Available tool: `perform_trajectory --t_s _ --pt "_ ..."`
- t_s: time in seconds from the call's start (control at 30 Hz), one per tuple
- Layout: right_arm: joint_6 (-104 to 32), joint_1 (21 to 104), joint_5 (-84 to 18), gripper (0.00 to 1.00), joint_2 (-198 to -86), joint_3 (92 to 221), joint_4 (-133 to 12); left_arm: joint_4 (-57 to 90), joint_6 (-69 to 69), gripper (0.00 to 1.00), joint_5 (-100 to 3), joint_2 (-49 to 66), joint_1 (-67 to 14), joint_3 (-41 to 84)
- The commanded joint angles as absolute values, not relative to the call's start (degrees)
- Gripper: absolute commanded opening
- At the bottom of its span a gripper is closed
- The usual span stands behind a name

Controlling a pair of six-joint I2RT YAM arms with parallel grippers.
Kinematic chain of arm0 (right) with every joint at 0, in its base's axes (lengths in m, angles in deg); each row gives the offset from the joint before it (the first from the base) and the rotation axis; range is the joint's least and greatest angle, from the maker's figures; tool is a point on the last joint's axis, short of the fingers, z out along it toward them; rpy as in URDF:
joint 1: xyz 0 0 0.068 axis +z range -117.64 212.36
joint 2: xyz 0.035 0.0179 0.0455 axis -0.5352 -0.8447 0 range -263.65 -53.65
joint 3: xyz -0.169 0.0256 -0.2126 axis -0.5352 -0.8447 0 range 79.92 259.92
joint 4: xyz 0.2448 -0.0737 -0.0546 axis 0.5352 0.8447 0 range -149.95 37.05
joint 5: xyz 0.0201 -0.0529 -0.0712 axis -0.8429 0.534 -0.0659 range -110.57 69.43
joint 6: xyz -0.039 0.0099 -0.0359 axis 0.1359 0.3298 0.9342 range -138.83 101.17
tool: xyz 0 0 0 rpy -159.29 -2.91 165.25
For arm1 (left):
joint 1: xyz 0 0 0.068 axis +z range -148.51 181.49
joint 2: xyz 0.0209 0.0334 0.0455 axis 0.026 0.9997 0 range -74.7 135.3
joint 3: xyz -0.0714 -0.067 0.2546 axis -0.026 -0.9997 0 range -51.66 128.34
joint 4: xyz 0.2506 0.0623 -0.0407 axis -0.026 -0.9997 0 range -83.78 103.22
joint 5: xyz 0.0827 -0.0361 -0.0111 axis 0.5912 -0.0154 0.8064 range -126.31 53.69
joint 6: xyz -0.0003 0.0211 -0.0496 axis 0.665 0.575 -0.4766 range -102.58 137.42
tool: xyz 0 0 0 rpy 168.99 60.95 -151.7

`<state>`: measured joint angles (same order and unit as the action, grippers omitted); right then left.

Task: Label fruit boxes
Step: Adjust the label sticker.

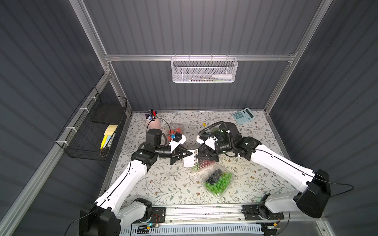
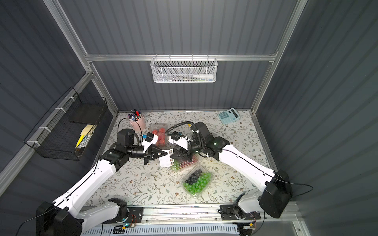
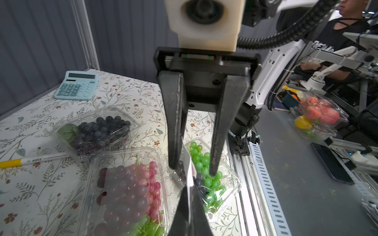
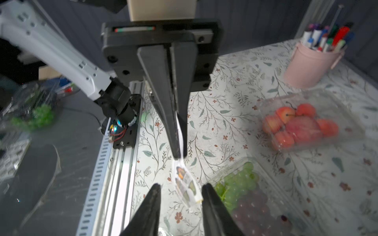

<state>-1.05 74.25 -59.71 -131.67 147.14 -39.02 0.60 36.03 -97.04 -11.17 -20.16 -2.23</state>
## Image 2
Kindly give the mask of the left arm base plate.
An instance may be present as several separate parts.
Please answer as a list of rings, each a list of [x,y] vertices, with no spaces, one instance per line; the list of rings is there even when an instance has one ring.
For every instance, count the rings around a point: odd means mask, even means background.
[[[143,207],[128,207],[129,215],[124,220],[111,219],[103,222],[104,224],[122,224],[122,223],[141,223],[143,217]]]

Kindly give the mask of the white sticker sheet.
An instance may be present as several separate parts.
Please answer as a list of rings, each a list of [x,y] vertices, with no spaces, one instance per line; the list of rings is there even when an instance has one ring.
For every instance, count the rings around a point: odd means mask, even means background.
[[[167,154],[159,158],[159,164],[161,167],[171,167],[174,165],[175,160],[171,157],[173,149],[164,150]]]

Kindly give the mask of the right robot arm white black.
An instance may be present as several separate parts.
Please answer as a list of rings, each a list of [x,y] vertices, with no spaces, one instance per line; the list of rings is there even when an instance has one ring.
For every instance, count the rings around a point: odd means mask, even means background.
[[[235,169],[260,191],[240,195],[231,207],[231,215],[243,219],[253,211],[264,211],[273,218],[280,218],[292,199],[293,191],[285,171],[258,164],[225,138],[213,136],[204,123],[181,122],[165,134],[174,145],[176,156],[185,160],[190,160],[195,153],[212,157]]]

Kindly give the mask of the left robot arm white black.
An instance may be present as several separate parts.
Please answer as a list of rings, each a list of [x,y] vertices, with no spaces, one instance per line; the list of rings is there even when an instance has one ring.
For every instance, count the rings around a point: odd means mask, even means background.
[[[82,211],[89,198],[103,183],[119,171],[130,158],[142,158],[144,164],[162,157],[168,158],[169,150],[156,146],[158,136],[148,133],[147,140],[135,145],[137,134],[133,129],[122,129],[117,141],[104,152],[95,166],[66,193],[52,203],[42,203],[36,211],[36,235],[79,236],[83,232],[108,220],[118,223],[134,221],[125,201],[111,198],[99,207]]]

